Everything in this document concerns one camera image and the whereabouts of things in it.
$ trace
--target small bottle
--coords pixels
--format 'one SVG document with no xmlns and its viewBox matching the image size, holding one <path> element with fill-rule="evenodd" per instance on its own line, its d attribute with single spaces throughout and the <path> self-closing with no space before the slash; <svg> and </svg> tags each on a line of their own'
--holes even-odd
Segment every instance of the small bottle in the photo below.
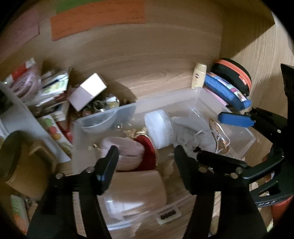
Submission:
<svg viewBox="0 0 294 239">
<path fill-rule="evenodd" d="M 202 63 L 197 63 L 192 76 L 192 89 L 203 87 L 207 66 Z"/>
</svg>

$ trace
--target metal screw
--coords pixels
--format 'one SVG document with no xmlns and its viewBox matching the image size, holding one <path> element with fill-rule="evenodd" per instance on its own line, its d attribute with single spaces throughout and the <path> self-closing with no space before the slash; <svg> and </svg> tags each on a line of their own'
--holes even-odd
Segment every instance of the metal screw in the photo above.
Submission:
<svg viewBox="0 0 294 239">
<path fill-rule="evenodd" d="M 63 176 L 64 176 L 64 174 L 61 173 L 61 172 L 59 172 L 59 173 L 57 173 L 57 174 L 55 175 L 55 177 L 56 177 L 57 179 L 61 179 Z"/>
<path fill-rule="evenodd" d="M 236 174 L 235 172 L 230 173 L 230 177 L 233 179 L 237 179 L 238 178 L 238 174 Z"/>
<path fill-rule="evenodd" d="M 86 172 L 91 173 L 94 172 L 95 168 L 94 167 L 87 167 Z"/>
<path fill-rule="evenodd" d="M 243 172 L 243 169 L 241 167 L 236 168 L 236 173 L 241 174 Z"/>
<path fill-rule="evenodd" d="M 205 167 L 200 167 L 200 168 L 198 169 L 198 171 L 199 171 L 199 172 L 202 172 L 202 173 L 206 173 L 206 172 L 207 172 L 207 168 L 205 168 Z"/>
</svg>

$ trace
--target orange paper note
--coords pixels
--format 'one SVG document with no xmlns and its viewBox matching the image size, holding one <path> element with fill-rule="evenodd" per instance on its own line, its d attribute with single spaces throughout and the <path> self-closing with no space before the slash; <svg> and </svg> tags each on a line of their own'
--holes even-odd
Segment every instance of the orange paper note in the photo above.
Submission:
<svg viewBox="0 0 294 239">
<path fill-rule="evenodd" d="M 52 40 L 85 31 L 94 26 L 145 23 L 144 0 L 105 0 L 81 5 L 50 19 Z"/>
</svg>

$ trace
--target white round container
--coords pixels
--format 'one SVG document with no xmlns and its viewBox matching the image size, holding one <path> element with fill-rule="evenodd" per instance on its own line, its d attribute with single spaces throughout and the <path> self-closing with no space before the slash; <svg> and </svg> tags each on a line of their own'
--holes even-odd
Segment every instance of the white round container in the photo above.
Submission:
<svg viewBox="0 0 294 239">
<path fill-rule="evenodd" d="M 168 115 L 162 110 L 152 111 L 144 116 L 148 135 L 156 149 L 167 147 L 173 143 L 174 132 Z"/>
</svg>

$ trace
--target orange zipper trim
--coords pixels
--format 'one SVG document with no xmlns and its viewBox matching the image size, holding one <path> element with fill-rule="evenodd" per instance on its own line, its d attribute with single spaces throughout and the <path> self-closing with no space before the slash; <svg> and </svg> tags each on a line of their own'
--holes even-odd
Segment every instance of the orange zipper trim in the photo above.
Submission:
<svg viewBox="0 0 294 239">
<path fill-rule="evenodd" d="M 248 85 L 249 90 L 251 89 L 251 81 L 248 75 L 244 71 L 242 71 L 239 67 L 235 66 L 234 64 L 227 62 L 226 60 L 219 60 L 216 63 L 222 64 L 233 71 L 237 72 L 239 74 L 239 78 L 243 81 L 245 85 Z"/>
</svg>

